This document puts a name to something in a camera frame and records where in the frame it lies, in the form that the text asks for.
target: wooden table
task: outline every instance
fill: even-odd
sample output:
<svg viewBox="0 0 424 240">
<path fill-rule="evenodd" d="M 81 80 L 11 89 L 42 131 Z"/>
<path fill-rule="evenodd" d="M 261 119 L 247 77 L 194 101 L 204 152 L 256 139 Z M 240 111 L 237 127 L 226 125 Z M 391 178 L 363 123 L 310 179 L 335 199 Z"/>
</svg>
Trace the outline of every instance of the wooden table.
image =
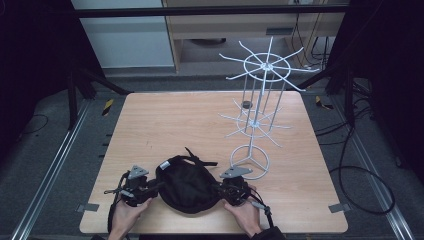
<svg viewBox="0 0 424 240">
<path fill-rule="evenodd" d="M 268 106 L 275 106 L 279 92 L 272 92 Z M 103 194 L 116 188 L 121 175 L 133 165 L 150 171 L 175 155 L 186 155 L 188 147 L 203 161 L 217 161 L 208 167 L 216 179 L 230 167 L 234 149 L 248 144 L 235 121 L 219 114 L 237 117 L 242 92 L 168 92 L 128 95 L 109 148 L 94 185 L 89 203 L 99 204 L 97 212 L 86 211 L 80 224 L 84 233 L 105 233 L 114 195 Z M 269 172 L 259 180 L 248 180 L 257 187 L 271 207 L 274 224 L 285 233 L 342 233 L 347 230 L 343 212 L 331 213 L 338 204 L 333 183 L 316 140 L 302 98 L 297 92 L 284 92 L 282 109 L 268 138 L 255 144 L 268 154 Z M 261 225 L 268 227 L 261 212 Z M 195 214 L 183 214 L 168 207 L 160 197 L 138 221 L 135 233 L 241 233 L 234 218 L 218 202 L 215 207 Z"/>
</svg>

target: wooden desk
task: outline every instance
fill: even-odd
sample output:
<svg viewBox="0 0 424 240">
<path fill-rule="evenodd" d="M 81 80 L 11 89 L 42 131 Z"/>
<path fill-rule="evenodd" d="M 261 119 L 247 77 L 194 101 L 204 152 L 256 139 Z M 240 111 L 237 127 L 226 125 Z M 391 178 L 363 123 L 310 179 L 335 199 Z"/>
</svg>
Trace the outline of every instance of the wooden desk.
<svg viewBox="0 0 424 240">
<path fill-rule="evenodd" d="M 175 155 L 186 155 L 184 147 L 204 161 L 218 161 L 210 167 L 216 179 L 229 168 L 229 156 L 249 138 L 236 134 L 236 123 L 219 113 L 237 117 L 233 102 L 241 101 L 242 92 L 134 93 L 128 95 L 115 128 L 105 159 L 89 199 L 99 204 L 97 212 L 85 212 L 80 229 L 84 233 L 105 233 L 113 195 L 121 175 L 134 164 L 150 171 Z M 271 94 L 275 104 L 278 92 Z M 331 213 L 328 206 L 339 203 L 321 150 L 313 132 L 302 98 L 297 92 L 284 92 L 283 109 L 272 138 L 255 140 L 271 159 L 270 171 L 257 186 L 265 203 L 271 207 L 275 225 L 286 233 L 342 233 L 347 230 L 344 213 Z M 268 222 L 261 212 L 261 224 Z M 136 233 L 241 233 L 232 215 L 218 202 L 208 211 L 188 215 L 168 207 L 158 197 L 134 228 Z"/>
</svg>

